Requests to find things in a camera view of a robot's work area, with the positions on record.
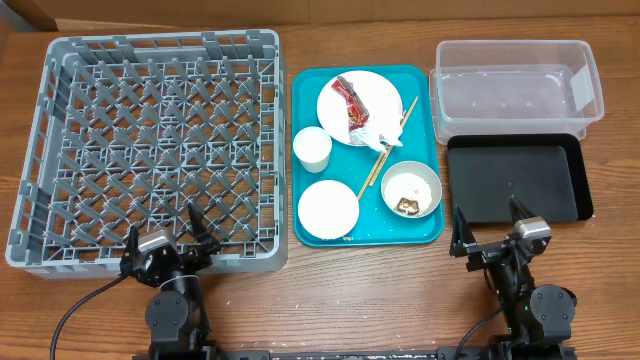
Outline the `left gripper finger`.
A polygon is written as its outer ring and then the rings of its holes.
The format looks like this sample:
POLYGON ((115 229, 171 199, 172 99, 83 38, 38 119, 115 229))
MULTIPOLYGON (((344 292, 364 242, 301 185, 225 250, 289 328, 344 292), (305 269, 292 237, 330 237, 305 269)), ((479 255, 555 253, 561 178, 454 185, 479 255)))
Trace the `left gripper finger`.
POLYGON ((203 215, 192 205, 188 206, 188 212, 192 237, 197 243, 207 243, 209 241, 209 231, 202 222, 203 215))
POLYGON ((135 226, 131 226, 129 229, 128 237, 126 240, 126 252, 124 258, 132 262, 139 253, 138 249, 139 231, 135 226))

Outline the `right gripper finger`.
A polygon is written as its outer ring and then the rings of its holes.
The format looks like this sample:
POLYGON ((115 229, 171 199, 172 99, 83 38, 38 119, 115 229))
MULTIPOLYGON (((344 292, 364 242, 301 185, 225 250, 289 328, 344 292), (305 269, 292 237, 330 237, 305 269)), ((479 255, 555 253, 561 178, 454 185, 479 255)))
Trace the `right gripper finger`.
POLYGON ((471 249, 477 245, 471 227, 467 223, 463 212, 458 206, 453 211, 453 232, 449 255, 453 257, 468 256, 471 249))
POLYGON ((509 211, 513 223, 531 217, 531 211, 515 195, 509 197, 509 211))

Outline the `brown food scrap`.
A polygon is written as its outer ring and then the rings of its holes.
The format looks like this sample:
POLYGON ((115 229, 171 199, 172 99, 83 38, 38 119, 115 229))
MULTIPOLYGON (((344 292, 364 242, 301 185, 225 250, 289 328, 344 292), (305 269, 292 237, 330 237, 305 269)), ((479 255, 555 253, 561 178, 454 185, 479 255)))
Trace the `brown food scrap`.
POLYGON ((420 206, 417 200, 402 197, 395 207, 395 211, 407 216, 414 216, 420 213, 420 206))

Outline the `grey bowl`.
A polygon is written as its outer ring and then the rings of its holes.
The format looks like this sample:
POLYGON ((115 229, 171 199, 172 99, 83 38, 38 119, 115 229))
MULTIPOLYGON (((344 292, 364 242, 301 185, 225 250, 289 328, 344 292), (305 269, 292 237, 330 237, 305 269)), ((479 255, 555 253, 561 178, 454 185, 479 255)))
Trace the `grey bowl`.
POLYGON ((402 161, 391 166, 381 180, 384 203, 404 218, 423 218, 433 213, 442 200, 438 174, 417 161, 402 161))

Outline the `wooden chopstick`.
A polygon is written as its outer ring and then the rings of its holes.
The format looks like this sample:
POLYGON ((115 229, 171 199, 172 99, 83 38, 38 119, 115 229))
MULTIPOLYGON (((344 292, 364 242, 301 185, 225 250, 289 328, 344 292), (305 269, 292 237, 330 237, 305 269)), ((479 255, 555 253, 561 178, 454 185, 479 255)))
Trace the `wooden chopstick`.
MULTIPOLYGON (((418 98, 415 98, 413 103, 411 104, 410 108, 405 111, 403 113, 403 118, 400 122, 400 126, 401 128, 404 128, 409 117, 411 116, 416 104, 418 102, 418 98)), ((358 195, 357 195, 357 199, 360 200, 362 198, 362 196, 364 195, 365 191, 369 188, 372 187, 376 180, 377 177, 379 176, 381 169, 383 168, 383 166, 385 165, 386 160, 388 159, 388 157, 390 156, 391 152, 393 150, 393 146, 392 145, 387 145, 386 146, 386 152, 383 154, 380 154, 376 160, 376 162, 374 163, 374 166, 372 167, 368 177, 366 178, 365 183, 363 184, 363 186, 361 187, 358 195)))
POLYGON ((381 154, 379 156, 379 158, 378 158, 378 160, 377 160, 377 162, 375 164, 375 167, 374 167, 373 175, 371 176, 371 178, 369 179, 369 182, 368 182, 368 186, 369 187, 373 187, 374 186, 374 184, 375 184, 379 174, 381 173, 382 168, 384 167, 387 159, 389 158, 392 150, 393 150, 393 146, 388 146, 387 149, 386 149, 386 153, 385 154, 381 154))

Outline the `small white plate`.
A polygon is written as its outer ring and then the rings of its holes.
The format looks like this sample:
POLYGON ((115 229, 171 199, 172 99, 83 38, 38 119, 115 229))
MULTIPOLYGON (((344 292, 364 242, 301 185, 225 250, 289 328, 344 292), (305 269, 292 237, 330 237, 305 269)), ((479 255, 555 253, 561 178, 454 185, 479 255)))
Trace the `small white plate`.
POLYGON ((344 183, 321 180, 300 196, 297 215, 302 227, 313 237, 334 240, 347 235, 360 214, 355 193, 344 183))

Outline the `white napkin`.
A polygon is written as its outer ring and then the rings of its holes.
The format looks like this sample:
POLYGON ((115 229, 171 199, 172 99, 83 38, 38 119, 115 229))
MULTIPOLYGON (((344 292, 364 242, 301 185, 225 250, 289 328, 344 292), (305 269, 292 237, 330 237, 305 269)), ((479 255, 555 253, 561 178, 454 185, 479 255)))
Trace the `white napkin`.
POLYGON ((365 145, 379 153, 386 153, 388 146, 402 147, 400 136, 403 133, 403 119, 401 113, 394 112, 370 115, 366 120, 350 116, 349 140, 354 145, 365 145))

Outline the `red snack wrapper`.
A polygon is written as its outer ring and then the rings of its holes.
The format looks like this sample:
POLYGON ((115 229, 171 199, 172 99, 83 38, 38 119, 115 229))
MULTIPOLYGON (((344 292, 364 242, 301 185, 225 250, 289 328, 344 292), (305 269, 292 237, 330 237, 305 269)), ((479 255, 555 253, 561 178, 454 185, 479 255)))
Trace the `red snack wrapper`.
POLYGON ((331 88, 346 102, 349 132, 362 129, 369 121, 370 114, 352 83, 343 76, 338 76, 331 88))

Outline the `large white plate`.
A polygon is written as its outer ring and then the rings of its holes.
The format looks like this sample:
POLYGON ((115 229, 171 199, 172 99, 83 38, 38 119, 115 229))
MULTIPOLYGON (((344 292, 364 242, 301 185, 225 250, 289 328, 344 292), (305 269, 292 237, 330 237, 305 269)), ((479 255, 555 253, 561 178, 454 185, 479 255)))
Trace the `large white plate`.
MULTIPOLYGON (((347 71, 341 76, 352 84, 370 115, 385 129, 394 123, 401 123, 402 99, 387 78, 366 70, 347 71)), ((332 88, 336 81, 337 77, 332 77, 320 91, 317 99, 318 120, 334 140, 345 145, 364 146, 360 141, 352 141, 348 135, 347 105, 345 99, 332 88)))

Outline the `white rice pile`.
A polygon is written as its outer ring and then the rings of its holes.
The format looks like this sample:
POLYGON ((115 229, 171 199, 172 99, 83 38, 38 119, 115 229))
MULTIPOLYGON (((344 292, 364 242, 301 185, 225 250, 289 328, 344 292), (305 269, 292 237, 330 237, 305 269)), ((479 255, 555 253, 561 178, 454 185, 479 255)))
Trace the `white rice pile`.
POLYGON ((383 191, 383 198, 385 203, 394 212, 396 212, 395 207, 402 197, 419 202, 420 213, 408 217, 425 215, 433 201, 431 186, 423 178, 413 173, 395 175, 386 184, 383 191))

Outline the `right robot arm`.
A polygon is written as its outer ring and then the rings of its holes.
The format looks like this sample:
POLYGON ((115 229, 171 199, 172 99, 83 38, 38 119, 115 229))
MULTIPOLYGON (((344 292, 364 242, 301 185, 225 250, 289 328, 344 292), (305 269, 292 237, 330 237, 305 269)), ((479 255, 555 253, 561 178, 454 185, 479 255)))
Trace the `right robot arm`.
POLYGON ((516 197, 509 198, 512 231, 502 240, 479 244, 460 208, 453 212, 450 255, 467 259, 469 272, 483 272, 487 287, 499 306, 474 325, 447 359, 574 359, 575 350, 563 342, 571 338, 576 295, 557 285, 537 285, 529 263, 546 250, 551 227, 516 197), (498 315, 507 325, 506 335, 495 335, 484 347, 472 348, 468 340, 498 315))

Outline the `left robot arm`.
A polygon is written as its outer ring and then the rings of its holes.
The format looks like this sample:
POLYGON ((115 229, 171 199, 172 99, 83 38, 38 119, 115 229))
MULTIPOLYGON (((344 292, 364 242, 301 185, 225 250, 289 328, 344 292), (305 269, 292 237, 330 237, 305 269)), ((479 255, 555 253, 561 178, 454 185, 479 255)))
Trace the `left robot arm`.
POLYGON ((209 338, 208 321, 198 272, 212 265, 213 254, 221 250, 218 240, 202 222, 202 214, 188 207, 191 235, 189 249, 178 250, 174 236, 166 230, 140 236, 129 230, 120 274, 157 288, 146 307, 145 319, 151 331, 149 359, 213 359, 226 357, 209 338))

